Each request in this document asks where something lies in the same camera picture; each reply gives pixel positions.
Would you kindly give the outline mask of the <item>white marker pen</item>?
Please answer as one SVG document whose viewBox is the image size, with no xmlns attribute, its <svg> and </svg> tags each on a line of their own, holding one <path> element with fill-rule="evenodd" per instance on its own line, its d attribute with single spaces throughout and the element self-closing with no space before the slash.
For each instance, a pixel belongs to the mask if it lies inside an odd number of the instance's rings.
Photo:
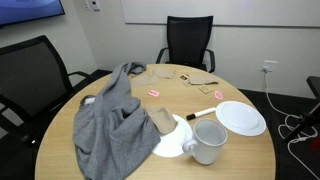
<svg viewBox="0 0 320 180">
<path fill-rule="evenodd" d="M 216 108 L 215 107 L 212 107 L 212 108 L 208 108 L 208 109 L 205 109 L 205 110 L 201 110 L 201 111 L 198 111 L 198 112 L 195 112 L 195 113 L 192 113 L 192 114 L 189 114 L 186 116 L 186 119 L 189 121 L 189 120 L 193 120 L 193 119 L 196 119 L 196 118 L 199 118 L 201 116 L 205 116 L 205 115 L 208 115 L 210 113 L 214 113 L 216 111 Z"/>
</svg>

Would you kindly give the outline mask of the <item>white mug cup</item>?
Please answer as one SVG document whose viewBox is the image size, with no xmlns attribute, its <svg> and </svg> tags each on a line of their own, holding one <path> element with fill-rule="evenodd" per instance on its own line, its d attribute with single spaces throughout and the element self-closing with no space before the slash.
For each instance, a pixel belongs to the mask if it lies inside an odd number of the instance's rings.
<svg viewBox="0 0 320 180">
<path fill-rule="evenodd" d="M 195 123 L 193 136 L 182 145 L 182 149 L 198 163 L 210 165 L 216 161 L 227 138 L 227 132 L 222 125 L 203 119 Z"/>
</svg>

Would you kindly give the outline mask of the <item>pink sticky note centre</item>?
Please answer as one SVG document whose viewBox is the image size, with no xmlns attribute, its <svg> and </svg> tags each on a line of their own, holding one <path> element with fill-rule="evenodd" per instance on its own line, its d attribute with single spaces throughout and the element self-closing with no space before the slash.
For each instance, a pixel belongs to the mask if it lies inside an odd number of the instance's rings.
<svg viewBox="0 0 320 180">
<path fill-rule="evenodd" d="M 150 90 L 147 94 L 153 97 L 158 97 L 160 93 L 155 90 Z"/>
</svg>

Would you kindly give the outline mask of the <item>brown napkin far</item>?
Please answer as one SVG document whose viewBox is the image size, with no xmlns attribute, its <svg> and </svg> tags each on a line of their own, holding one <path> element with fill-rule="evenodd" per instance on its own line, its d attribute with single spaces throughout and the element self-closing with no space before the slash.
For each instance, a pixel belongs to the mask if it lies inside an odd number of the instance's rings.
<svg viewBox="0 0 320 180">
<path fill-rule="evenodd" d="M 154 75 L 160 78 L 167 78 L 172 79 L 175 75 L 175 71 L 171 69 L 165 69 L 165 68 L 156 68 L 152 71 Z"/>
</svg>

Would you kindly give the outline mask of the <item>brown napkin by sweatshirt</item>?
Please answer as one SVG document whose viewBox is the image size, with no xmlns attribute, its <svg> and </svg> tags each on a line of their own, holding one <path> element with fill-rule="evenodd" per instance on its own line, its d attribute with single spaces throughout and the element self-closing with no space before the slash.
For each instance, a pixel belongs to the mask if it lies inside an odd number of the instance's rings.
<svg viewBox="0 0 320 180">
<path fill-rule="evenodd" d="M 144 85 L 150 85 L 150 84 L 157 84 L 159 82 L 159 79 L 155 75 L 139 75 L 133 77 L 131 80 L 132 86 L 144 86 Z"/>
</svg>

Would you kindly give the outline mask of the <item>brown paper napkin on plate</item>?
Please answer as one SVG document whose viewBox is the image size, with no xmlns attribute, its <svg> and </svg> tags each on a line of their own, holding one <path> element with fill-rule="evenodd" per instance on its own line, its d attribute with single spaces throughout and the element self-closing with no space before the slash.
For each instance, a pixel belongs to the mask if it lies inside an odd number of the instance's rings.
<svg viewBox="0 0 320 180">
<path fill-rule="evenodd" d="M 161 134 L 171 133 L 176 128 L 177 121 L 167 108 L 150 107 L 147 112 Z"/>
</svg>

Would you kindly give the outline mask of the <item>yellow black tea packet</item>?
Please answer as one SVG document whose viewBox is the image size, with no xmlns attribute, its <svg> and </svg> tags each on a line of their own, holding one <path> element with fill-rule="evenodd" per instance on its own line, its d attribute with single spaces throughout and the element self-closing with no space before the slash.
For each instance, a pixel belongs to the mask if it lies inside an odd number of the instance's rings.
<svg viewBox="0 0 320 180">
<path fill-rule="evenodd" d="M 187 74 L 183 74 L 180 76 L 180 78 L 183 80 L 183 84 L 186 86 L 186 87 L 189 87 L 191 84 L 190 84 L 190 79 L 189 79 L 189 76 Z"/>
</svg>

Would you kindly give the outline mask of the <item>small brown sugar packet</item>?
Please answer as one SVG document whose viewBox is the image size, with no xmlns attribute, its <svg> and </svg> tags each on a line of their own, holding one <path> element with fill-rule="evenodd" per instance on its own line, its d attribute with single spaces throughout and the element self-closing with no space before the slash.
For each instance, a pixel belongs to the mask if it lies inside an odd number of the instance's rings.
<svg viewBox="0 0 320 180">
<path fill-rule="evenodd" d="M 208 88 L 207 86 L 205 85 L 202 85 L 199 87 L 199 89 L 204 93 L 204 94 L 208 94 L 212 91 L 212 89 Z"/>
</svg>

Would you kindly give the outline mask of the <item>small white plate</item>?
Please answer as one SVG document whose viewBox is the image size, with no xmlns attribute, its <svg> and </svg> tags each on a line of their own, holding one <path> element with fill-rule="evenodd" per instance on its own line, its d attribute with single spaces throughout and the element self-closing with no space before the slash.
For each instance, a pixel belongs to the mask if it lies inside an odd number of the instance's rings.
<svg viewBox="0 0 320 180">
<path fill-rule="evenodd" d="M 182 117 L 173 114 L 177 122 L 176 128 L 166 135 L 161 135 L 161 141 L 153 149 L 153 153 L 160 157 L 176 157 L 184 153 L 182 146 L 192 138 L 193 132 L 189 123 Z"/>
</svg>

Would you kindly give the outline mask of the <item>black mesh chair far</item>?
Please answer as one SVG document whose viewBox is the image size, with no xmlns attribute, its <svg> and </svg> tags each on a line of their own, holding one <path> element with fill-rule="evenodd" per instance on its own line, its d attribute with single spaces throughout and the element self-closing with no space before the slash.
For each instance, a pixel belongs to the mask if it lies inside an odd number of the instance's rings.
<svg viewBox="0 0 320 180">
<path fill-rule="evenodd" d="M 158 54 L 160 64 L 166 50 L 169 51 L 167 64 L 194 67 L 214 72 L 215 54 L 207 48 L 213 25 L 213 16 L 167 17 L 167 44 Z"/>
</svg>

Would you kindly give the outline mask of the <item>grey sweatshirt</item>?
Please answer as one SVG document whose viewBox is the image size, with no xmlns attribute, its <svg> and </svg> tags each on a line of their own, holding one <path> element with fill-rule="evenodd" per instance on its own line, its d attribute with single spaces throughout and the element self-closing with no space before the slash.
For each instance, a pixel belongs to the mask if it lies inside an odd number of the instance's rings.
<svg viewBox="0 0 320 180">
<path fill-rule="evenodd" d="M 128 75 L 145 70 L 142 62 L 120 64 L 91 103 L 81 100 L 73 142 L 85 180 L 124 180 L 160 142 L 140 100 L 131 95 Z"/>
</svg>

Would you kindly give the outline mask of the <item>large white plate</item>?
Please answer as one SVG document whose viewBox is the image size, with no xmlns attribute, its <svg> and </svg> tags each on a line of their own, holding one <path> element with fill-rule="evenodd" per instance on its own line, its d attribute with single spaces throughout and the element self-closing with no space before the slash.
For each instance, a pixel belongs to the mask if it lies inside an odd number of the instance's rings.
<svg viewBox="0 0 320 180">
<path fill-rule="evenodd" d="M 238 101 L 225 101 L 216 107 L 220 123 L 243 136 L 258 136 L 267 126 L 264 117 L 253 107 Z"/>
</svg>

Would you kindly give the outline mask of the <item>black mesh chair side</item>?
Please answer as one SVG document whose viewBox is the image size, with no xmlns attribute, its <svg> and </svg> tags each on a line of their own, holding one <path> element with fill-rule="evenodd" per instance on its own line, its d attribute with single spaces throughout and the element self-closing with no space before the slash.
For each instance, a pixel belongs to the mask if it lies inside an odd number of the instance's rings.
<svg viewBox="0 0 320 180">
<path fill-rule="evenodd" d="M 77 92 L 107 75 L 107 70 L 70 82 L 62 58 L 50 40 L 38 36 L 0 48 L 0 180 L 34 180 L 35 160 L 44 133 L 63 105 Z"/>
</svg>

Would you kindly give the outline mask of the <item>wall thermostat panel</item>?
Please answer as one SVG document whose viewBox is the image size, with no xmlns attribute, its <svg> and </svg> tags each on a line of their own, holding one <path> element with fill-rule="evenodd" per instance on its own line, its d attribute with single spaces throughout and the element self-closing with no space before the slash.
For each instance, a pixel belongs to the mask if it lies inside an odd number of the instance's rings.
<svg viewBox="0 0 320 180">
<path fill-rule="evenodd" d="M 100 10 L 100 5 L 97 0 L 90 0 L 90 4 L 91 4 L 94 11 Z"/>
</svg>

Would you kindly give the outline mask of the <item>wall power outlet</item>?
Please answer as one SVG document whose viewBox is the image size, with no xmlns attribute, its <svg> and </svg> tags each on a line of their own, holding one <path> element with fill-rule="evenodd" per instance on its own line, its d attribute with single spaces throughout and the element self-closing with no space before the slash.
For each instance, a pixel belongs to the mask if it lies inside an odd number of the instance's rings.
<svg viewBox="0 0 320 180">
<path fill-rule="evenodd" d="M 277 64 L 277 61 L 265 60 L 262 66 L 262 71 L 272 72 L 276 64 Z"/>
</svg>

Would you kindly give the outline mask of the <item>whiteboard on wall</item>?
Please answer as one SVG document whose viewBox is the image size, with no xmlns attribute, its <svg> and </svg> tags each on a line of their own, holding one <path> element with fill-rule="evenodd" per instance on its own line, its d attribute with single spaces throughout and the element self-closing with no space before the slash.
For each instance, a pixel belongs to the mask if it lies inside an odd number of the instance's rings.
<svg viewBox="0 0 320 180">
<path fill-rule="evenodd" d="M 121 0 L 126 23 L 214 16 L 214 25 L 319 27 L 320 0 Z"/>
</svg>

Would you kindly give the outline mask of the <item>wall mounted screen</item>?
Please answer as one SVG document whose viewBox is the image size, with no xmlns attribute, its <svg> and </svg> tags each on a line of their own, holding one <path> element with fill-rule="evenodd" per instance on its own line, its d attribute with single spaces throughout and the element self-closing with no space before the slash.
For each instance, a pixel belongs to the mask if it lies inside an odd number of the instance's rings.
<svg viewBox="0 0 320 180">
<path fill-rule="evenodd" d="M 61 0 L 0 0 L 0 25 L 64 15 Z"/>
</svg>

